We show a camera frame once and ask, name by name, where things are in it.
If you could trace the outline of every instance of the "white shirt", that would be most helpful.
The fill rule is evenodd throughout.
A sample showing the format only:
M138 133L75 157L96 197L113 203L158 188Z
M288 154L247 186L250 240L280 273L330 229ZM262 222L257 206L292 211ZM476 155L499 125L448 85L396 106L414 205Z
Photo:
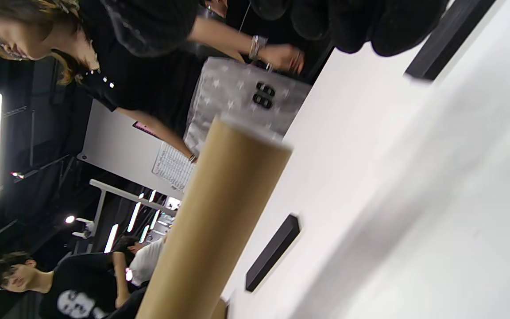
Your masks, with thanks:
M134 285L140 286L145 281L151 280L152 273L155 270L163 246L164 238L144 246L136 252L135 258L131 262L131 265L129 265L133 273L131 282Z

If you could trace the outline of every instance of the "black rectangular object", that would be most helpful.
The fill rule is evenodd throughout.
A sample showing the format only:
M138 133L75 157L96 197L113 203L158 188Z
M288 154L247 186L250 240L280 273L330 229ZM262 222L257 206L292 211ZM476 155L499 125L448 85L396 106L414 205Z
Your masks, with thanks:
M245 290L249 292L255 291L298 234L300 234L298 218L290 214L247 271L245 275Z
M495 0L456 0L405 73L434 81Z

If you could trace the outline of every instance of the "young man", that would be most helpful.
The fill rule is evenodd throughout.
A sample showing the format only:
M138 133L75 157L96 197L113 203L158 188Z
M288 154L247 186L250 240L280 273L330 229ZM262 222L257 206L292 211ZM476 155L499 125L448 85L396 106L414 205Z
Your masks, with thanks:
M42 293L41 319L134 319L144 294L142 289L131 295L135 287L125 280L123 253L68 257L51 272L36 266L24 252L2 256L0 288Z
M152 244L144 245L139 243L139 240L134 236L119 238L113 250L125 254L125 260L129 263L129 269L133 273L131 282L134 285L144 287L151 280L165 241L166 236Z

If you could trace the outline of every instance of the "gray star-patterned bag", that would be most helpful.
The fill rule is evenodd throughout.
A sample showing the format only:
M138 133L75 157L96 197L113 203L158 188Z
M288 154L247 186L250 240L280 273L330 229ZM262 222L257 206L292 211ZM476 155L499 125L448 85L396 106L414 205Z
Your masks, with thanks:
M215 117L230 113L284 135L311 86L227 58L209 58L188 111L186 146L196 155Z

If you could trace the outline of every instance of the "black fabric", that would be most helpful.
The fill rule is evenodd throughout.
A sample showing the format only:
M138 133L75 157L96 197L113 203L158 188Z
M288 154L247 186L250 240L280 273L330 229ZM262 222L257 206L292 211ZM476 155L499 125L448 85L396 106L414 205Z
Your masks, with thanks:
M196 0L101 0L115 35L129 52L140 57L167 54L192 32Z
M437 27L449 0L385 0L371 45L390 57L419 45Z
M178 50L160 57L136 57L117 41L101 2L81 1L80 7L100 64L99 71L83 74L87 93L111 111L118 107L143 111L184 136L204 60Z
M289 4L290 0L251 0L253 11L261 18L269 21L283 17L289 8Z
M147 289L142 288L131 294L129 299L107 319L135 319Z
M116 310L117 285L111 254L64 259L54 270L52 287L42 296L42 319L103 319ZM130 292L135 288L127 284Z
M330 29L326 0L295 0L292 2L292 26L308 40L320 40Z
M371 0L328 0L332 41L340 51L355 53L363 47L374 22L376 3Z

